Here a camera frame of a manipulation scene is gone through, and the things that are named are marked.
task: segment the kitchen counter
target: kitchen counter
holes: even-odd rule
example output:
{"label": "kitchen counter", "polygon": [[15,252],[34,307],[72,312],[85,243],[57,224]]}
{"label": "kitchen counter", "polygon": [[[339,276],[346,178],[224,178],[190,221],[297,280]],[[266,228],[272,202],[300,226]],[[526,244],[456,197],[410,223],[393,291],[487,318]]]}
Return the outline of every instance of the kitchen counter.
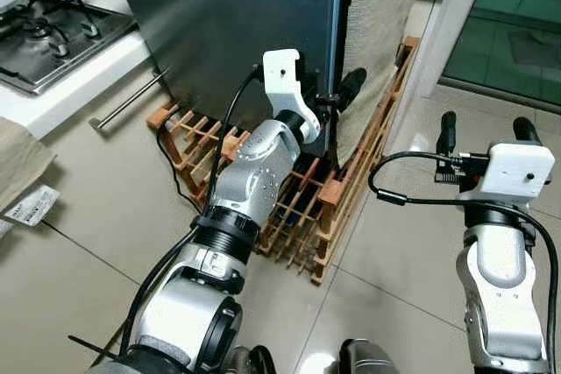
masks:
{"label": "kitchen counter", "polygon": [[[86,4],[131,13],[126,0],[83,0]],[[0,83],[0,116],[42,138],[105,89],[150,57],[142,36],[131,32],[63,77],[39,96],[18,92]]]}

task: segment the towel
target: towel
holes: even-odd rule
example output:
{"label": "towel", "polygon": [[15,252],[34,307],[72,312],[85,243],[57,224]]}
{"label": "towel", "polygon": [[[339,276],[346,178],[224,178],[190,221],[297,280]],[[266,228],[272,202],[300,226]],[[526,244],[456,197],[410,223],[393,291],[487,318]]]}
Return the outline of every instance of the towel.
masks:
{"label": "towel", "polygon": [[337,124],[337,157],[342,166],[359,144],[391,82],[397,48],[415,0],[352,0],[344,47],[343,75],[366,69],[365,84]]}
{"label": "towel", "polygon": [[0,117],[0,215],[54,159],[22,125]]}

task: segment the paper label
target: paper label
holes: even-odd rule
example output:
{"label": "paper label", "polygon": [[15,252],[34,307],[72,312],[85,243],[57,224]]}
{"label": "paper label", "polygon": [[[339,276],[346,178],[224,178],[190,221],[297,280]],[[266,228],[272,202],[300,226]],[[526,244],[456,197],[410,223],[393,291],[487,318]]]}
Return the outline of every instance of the paper label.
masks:
{"label": "paper label", "polygon": [[60,193],[53,188],[38,184],[4,216],[33,227],[43,219],[59,196]]}
{"label": "paper label", "polygon": [[8,232],[10,228],[13,226],[14,226],[13,223],[9,223],[0,219],[0,239],[2,239],[2,237],[6,234],[6,232]]}

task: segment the dark gray refrigerator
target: dark gray refrigerator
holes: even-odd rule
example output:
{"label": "dark gray refrigerator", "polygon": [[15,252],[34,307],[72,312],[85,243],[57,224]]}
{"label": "dark gray refrigerator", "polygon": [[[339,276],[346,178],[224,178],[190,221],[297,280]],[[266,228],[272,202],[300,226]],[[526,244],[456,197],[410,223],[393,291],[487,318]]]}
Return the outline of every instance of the dark gray refrigerator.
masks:
{"label": "dark gray refrigerator", "polygon": [[[341,79],[350,0],[128,0],[172,97],[222,119],[238,84],[266,50],[297,48],[312,74],[302,91],[328,95]],[[252,129],[271,116],[254,82],[232,122]],[[308,147],[323,154],[327,139]]]}

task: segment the floor grout line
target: floor grout line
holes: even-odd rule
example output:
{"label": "floor grout line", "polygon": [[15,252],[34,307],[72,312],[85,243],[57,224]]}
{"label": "floor grout line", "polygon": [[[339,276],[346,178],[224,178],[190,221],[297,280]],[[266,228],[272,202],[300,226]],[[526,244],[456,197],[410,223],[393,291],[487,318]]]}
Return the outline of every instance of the floor grout line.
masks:
{"label": "floor grout line", "polygon": [[74,245],[77,245],[78,247],[80,247],[82,250],[86,251],[90,256],[92,256],[93,258],[99,260],[100,262],[106,264],[107,266],[109,266],[111,269],[113,269],[115,272],[119,273],[120,275],[123,275],[125,278],[129,279],[132,283],[134,283],[135,285],[139,286],[140,284],[134,280],[133,278],[131,278],[129,275],[127,275],[126,273],[124,273],[123,271],[121,271],[120,269],[118,269],[115,265],[109,263],[107,260],[105,260],[104,258],[101,258],[99,256],[97,256],[93,251],[87,249],[86,247],[84,247],[83,245],[81,245],[80,243],[78,243],[77,241],[75,241],[74,239],[70,238],[69,236],[67,236],[65,233],[63,233],[62,231],[60,231],[58,228],[56,228],[55,226],[53,226],[51,223],[42,220],[41,222],[43,222],[47,227],[49,227],[50,229],[56,231],[58,234],[60,234],[61,236],[63,236],[64,238],[66,238],[70,243],[73,243]]}
{"label": "floor grout line", "polygon": [[536,209],[536,208],[532,208],[532,207],[530,207],[530,210],[532,210],[533,212],[537,212],[538,214],[542,214],[542,215],[546,215],[546,216],[549,216],[549,217],[554,218],[554,219],[558,219],[561,222],[561,216],[559,216],[559,215],[553,215],[553,214],[550,214],[549,212],[546,212],[544,210],[540,210],[540,209]]}
{"label": "floor grout line", "polygon": [[337,272],[339,271],[339,268],[335,265],[331,265],[331,267],[333,267],[335,272],[333,273],[333,277],[331,278],[330,284],[327,287],[327,291],[325,291],[325,295],[323,296],[322,303],[320,304],[319,308],[317,309],[316,317],[314,318],[314,322],[312,323],[312,326],[309,329],[308,335],[306,336],[306,340],[304,341],[304,344],[302,345],[302,350],[300,351],[300,354],[298,355],[298,358],[296,358],[296,366],[295,366],[294,370],[292,371],[294,374],[296,373],[296,370],[298,369],[298,365],[300,364],[300,360],[302,359],[302,356],[304,355],[304,351],[306,350],[306,347],[308,346],[309,338],[312,336],[312,333],[314,332],[314,328],[316,327],[317,320],[319,319],[319,316],[322,313],[323,306],[325,305],[325,301],[327,300],[327,297],[330,294],[331,288],[333,287],[333,283],[335,282],[335,278],[337,277]]}
{"label": "floor grout line", "polygon": [[[466,94],[469,94],[469,95],[479,95],[479,96],[482,97],[482,98],[490,98],[490,99],[492,99],[492,100],[494,99],[494,100],[497,100],[497,101],[507,102],[508,104],[514,105],[514,106],[516,106],[516,107],[520,107],[520,108],[522,108],[522,109],[531,109],[531,111],[530,111],[531,113],[533,113],[534,115],[537,114],[537,109],[534,109],[533,107],[530,107],[530,106],[528,106],[528,105],[522,105],[522,104],[518,104],[518,103],[516,103],[516,102],[510,102],[510,101],[507,101],[507,100],[498,100],[498,99],[493,98],[493,97],[488,96],[488,95],[483,95],[483,94],[479,94],[479,93],[477,93],[477,92],[472,92],[472,91],[466,91],[466,90],[464,90],[464,89],[459,89],[459,88],[454,88],[454,89],[463,91],[463,93],[466,93]],[[496,114],[496,113],[492,113],[492,112],[490,112],[490,111],[486,111],[485,109],[479,109],[479,108],[474,108],[474,107],[467,106],[466,104],[460,104],[460,103],[454,102],[453,99],[450,99],[450,100],[438,99],[438,100],[437,100],[436,98],[432,98],[432,97],[430,97],[430,96],[429,96],[429,97],[420,97],[420,99],[423,99],[423,100],[430,100],[430,101],[435,102],[435,103],[437,103],[437,104],[446,104],[446,105],[449,105],[449,106],[451,106],[451,107],[452,107],[452,106],[453,106],[453,107],[459,107],[459,108],[461,108],[461,109],[464,109],[465,111],[475,111],[476,113],[481,113],[481,114],[485,114],[485,115],[487,115],[487,116],[493,116],[493,117],[501,118],[501,119],[508,120],[508,121],[511,121],[511,120],[513,119],[513,117],[511,117],[511,116],[498,115],[498,114]]]}
{"label": "floor grout line", "polygon": [[342,267],[339,267],[338,269],[339,269],[341,272],[344,272],[344,273],[346,273],[346,274],[348,274],[348,275],[354,277],[355,279],[361,280],[361,281],[364,282],[365,284],[368,284],[369,286],[371,286],[371,287],[373,287],[373,288],[376,288],[376,289],[382,291],[383,293],[388,294],[388,295],[391,296],[391,297],[394,297],[395,299],[397,299],[397,300],[399,300],[399,301],[401,301],[401,302],[403,302],[403,303],[405,303],[405,304],[407,304],[407,305],[409,305],[409,306],[415,308],[416,310],[419,310],[419,311],[425,313],[426,315],[429,315],[429,316],[431,316],[431,317],[433,317],[433,318],[435,318],[435,319],[441,321],[442,323],[447,324],[448,326],[450,326],[450,327],[452,327],[452,328],[456,328],[457,330],[460,330],[460,331],[462,331],[462,332],[465,332],[465,329],[464,329],[464,328],[461,328],[460,326],[458,326],[458,325],[452,323],[451,321],[447,321],[446,319],[443,319],[442,317],[439,317],[438,315],[436,315],[436,314],[434,314],[434,313],[431,313],[430,311],[425,310],[424,308],[419,307],[419,306],[417,306],[416,304],[413,304],[412,302],[407,301],[407,300],[403,299],[402,297],[400,297],[400,296],[398,296],[398,295],[396,295],[396,294],[394,294],[394,293],[390,293],[388,290],[386,290],[386,289],[384,289],[384,288],[382,288],[382,287],[380,287],[380,286],[377,286],[377,285],[373,284],[372,282],[369,282],[368,280],[366,280],[366,279],[364,279],[364,278],[361,278],[360,276],[357,276],[357,275],[355,275],[354,273],[349,272],[349,271],[343,269]]}
{"label": "floor grout line", "polygon": [[354,234],[357,230],[357,225],[359,225],[359,221],[360,221],[360,217],[362,216],[362,212],[365,210],[366,203],[368,202],[368,199],[370,198],[371,190],[370,190],[369,187],[366,187],[366,188],[367,188],[367,191],[366,191],[366,194],[365,194],[365,199],[362,202],[362,206],[360,207],[360,210],[356,214],[354,224],[352,225],[351,232],[349,233],[349,238],[347,238],[347,242],[346,242],[346,244],[344,245],[344,248],[341,251],[341,258],[337,261],[336,264],[335,263],[333,264],[335,267],[339,267],[343,263],[344,254],[347,252],[347,249],[349,248],[349,244],[351,243],[352,238],[354,237]]}

